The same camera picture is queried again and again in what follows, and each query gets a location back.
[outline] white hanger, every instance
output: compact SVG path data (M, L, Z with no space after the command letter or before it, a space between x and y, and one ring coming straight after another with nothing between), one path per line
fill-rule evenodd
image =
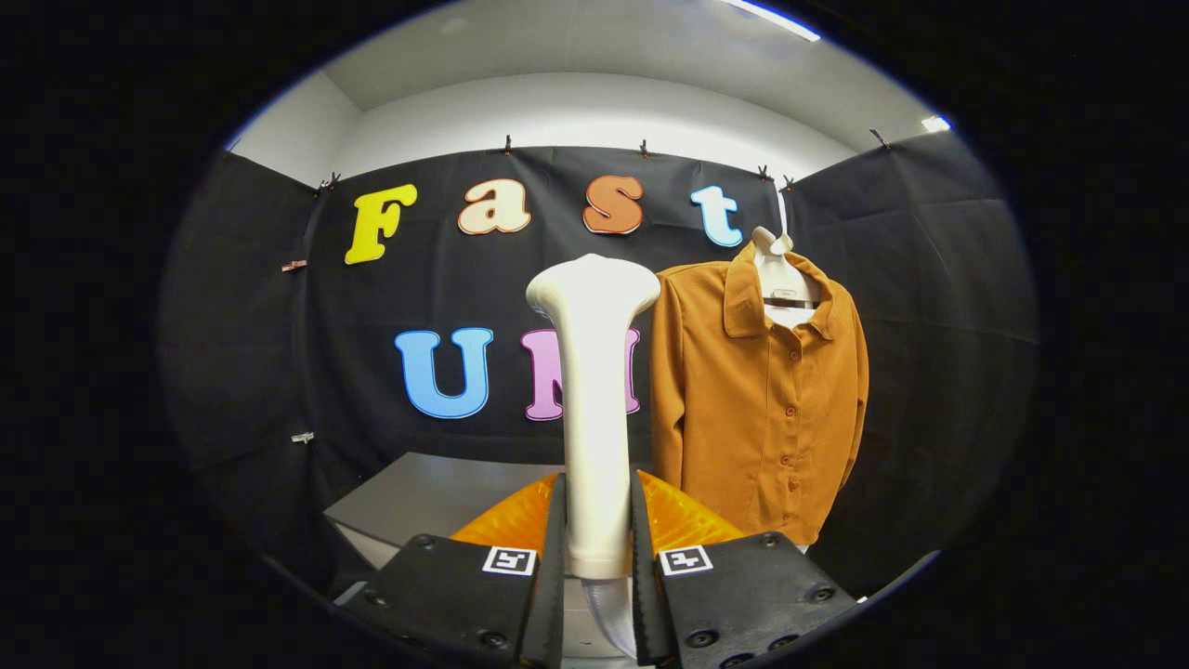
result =
M751 232L755 242L755 266L760 272L760 294L765 304L816 308L822 301L822 286L785 259L793 250L793 239L782 233L778 239L765 227Z

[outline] shirt sleeve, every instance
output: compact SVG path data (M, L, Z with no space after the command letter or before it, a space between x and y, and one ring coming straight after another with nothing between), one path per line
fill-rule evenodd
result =
M685 424L681 303L673 283L659 276L661 291L653 305L652 409L653 468L671 486L681 487Z
M851 316L855 324L855 355L858 370L858 408L855 416L855 435L850 441L850 455L847 457L847 469L842 473L842 482L838 484L838 490L842 490L847 485L850 471L855 467L855 460L858 457L858 442L863 438L863 419L867 417L867 391L869 385L867 377L867 337L863 334L863 323L858 320L858 310L853 309Z

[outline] ceiling light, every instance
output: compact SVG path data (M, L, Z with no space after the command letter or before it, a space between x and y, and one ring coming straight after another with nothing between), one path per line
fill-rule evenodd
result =
M925 130L930 132L950 128L950 124L942 116L929 116L927 119L920 121L920 125L925 126Z
M722 1L726 2L728 5L731 5L732 7L738 7L744 12L751 12L753 14L760 17L761 19L769 20L789 32L804 37L810 42L817 42L818 39L822 39L820 34L809 30L807 27L800 24L788 20L775 12L765 10L763 7L756 7L755 5L750 2L744 2L743 0L722 0Z

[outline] white wall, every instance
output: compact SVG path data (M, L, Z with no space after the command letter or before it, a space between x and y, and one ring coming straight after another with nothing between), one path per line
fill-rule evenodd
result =
M801 178L855 154L775 112L703 88L552 72L448 86L363 113L332 169L346 178L430 156L512 146L612 146Z
M331 177L334 156L359 116L354 102L319 70L253 119L232 152L316 187Z

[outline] blue letter u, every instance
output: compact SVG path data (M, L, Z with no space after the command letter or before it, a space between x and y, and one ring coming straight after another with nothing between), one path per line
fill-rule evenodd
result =
M421 414L434 418L466 418L487 404L487 345L495 339L486 327L463 327L451 342L463 349L463 395L443 396L434 378L434 349L441 343L436 332L414 329L398 334L396 348L404 358L404 390Z

